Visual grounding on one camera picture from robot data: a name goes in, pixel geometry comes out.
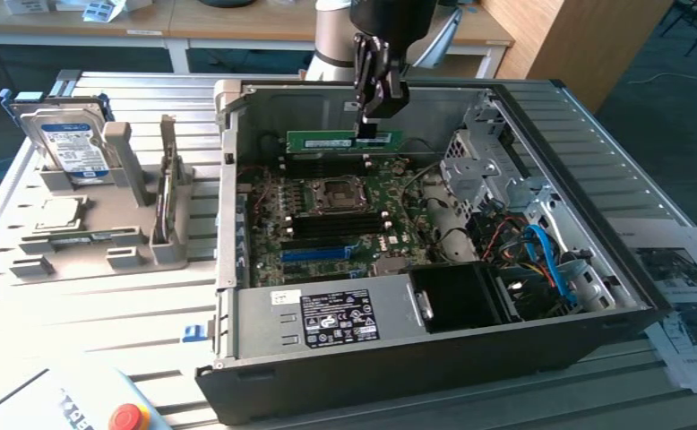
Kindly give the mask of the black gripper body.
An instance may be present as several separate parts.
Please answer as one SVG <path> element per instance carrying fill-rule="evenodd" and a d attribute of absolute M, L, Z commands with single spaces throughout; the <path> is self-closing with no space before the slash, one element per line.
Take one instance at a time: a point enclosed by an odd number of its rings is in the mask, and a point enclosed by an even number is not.
<path fill-rule="evenodd" d="M 355 28 L 392 46 L 423 39 L 438 2 L 429 0 L 354 0 L 350 20 Z"/>

